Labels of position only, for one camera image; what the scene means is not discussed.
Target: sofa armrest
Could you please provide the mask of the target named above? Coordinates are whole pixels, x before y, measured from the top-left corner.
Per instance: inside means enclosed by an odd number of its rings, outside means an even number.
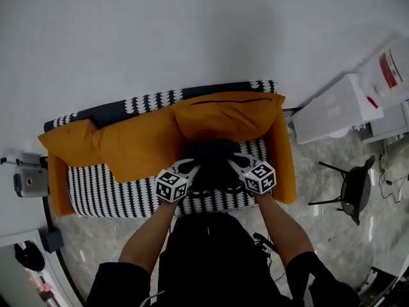
[[[268,162],[275,169],[277,184],[273,187],[274,199],[290,204],[297,198],[293,155],[287,132],[284,113],[280,110],[268,132],[264,135]]]
[[[57,216],[74,214],[66,187],[68,166],[57,156],[49,153],[49,185],[52,209]]]

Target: black shirt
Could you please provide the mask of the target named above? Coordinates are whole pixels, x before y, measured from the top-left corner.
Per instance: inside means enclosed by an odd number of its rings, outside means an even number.
[[[159,259],[153,306],[358,306],[358,295],[307,252],[288,264],[293,299],[280,294],[266,258],[232,216],[178,220]],[[87,306],[150,305],[150,275],[133,264],[101,264]]]

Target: orange pillow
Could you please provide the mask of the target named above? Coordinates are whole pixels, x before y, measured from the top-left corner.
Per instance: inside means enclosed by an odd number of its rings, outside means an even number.
[[[121,183],[158,175],[182,159],[184,151],[170,108],[106,126],[94,134],[93,144]]]
[[[263,136],[284,99],[274,93],[222,92],[178,102],[172,110],[190,142],[222,138],[241,142]]]
[[[293,155],[289,143],[284,113],[279,111],[271,129],[264,135],[268,162],[276,170],[277,185],[273,187],[274,198],[286,204],[297,199]]]
[[[96,127],[90,120],[78,120],[57,127],[38,137],[42,145],[71,167],[102,164],[92,144]]]
[[[57,216],[74,214],[70,195],[66,189],[68,166],[57,156],[49,153],[50,200]]]

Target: marble floor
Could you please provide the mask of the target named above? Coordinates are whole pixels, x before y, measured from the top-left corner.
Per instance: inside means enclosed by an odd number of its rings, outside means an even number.
[[[358,288],[366,280],[374,261],[387,254],[399,233],[408,224],[409,184],[397,183],[385,187],[384,195],[390,190],[403,188],[401,204],[389,197],[384,200],[378,185],[378,158],[382,154],[382,143],[363,145],[356,132],[340,139],[328,139],[306,145],[297,145],[295,135],[289,129],[297,178],[298,200],[283,208],[306,230],[316,253],[334,276]],[[349,216],[338,212],[337,204],[309,207],[311,201],[329,200],[339,196],[342,177],[339,173],[317,164],[323,161],[344,169],[361,166],[372,154],[376,155],[371,198],[360,215],[357,226]],[[387,178],[394,180],[407,174],[407,165],[394,168]],[[267,232],[257,207],[231,213],[250,232]],[[91,289],[98,265],[116,261],[127,239],[140,227],[143,219],[99,219],[68,216],[54,219],[61,230],[65,246],[62,249],[68,269],[81,294],[86,298]],[[271,274],[278,279],[284,268],[277,255],[272,256]],[[277,281],[282,294],[290,296],[286,277]],[[151,292],[156,293],[157,269],[155,269]]]

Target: sofa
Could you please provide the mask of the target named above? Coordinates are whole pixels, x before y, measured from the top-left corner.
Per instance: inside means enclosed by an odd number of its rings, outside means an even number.
[[[155,175],[195,142],[226,138],[276,170],[273,196],[296,199],[287,128],[274,82],[219,84],[154,93],[72,113],[44,125],[50,200],[57,216],[149,217]],[[176,216],[243,209],[251,193],[186,198]]]

